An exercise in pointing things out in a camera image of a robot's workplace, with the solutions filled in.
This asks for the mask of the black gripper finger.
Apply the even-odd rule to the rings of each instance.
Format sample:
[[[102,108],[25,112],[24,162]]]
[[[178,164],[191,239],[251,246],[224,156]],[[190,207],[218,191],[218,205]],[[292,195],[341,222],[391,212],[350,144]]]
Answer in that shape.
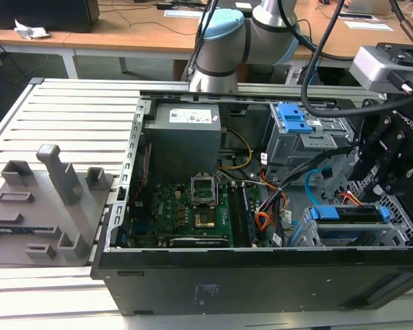
[[[383,154],[384,148],[379,144],[379,140],[390,127],[391,115],[389,111],[380,111],[354,116],[351,122],[354,124],[354,140],[358,149],[357,161],[350,174],[350,180],[361,181]]]
[[[378,201],[384,194],[403,194],[408,178],[406,173],[412,169],[409,161],[403,159],[405,137],[389,137],[379,140],[381,153],[373,153],[372,167],[376,167],[370,183],[363,190],[366,202]]]

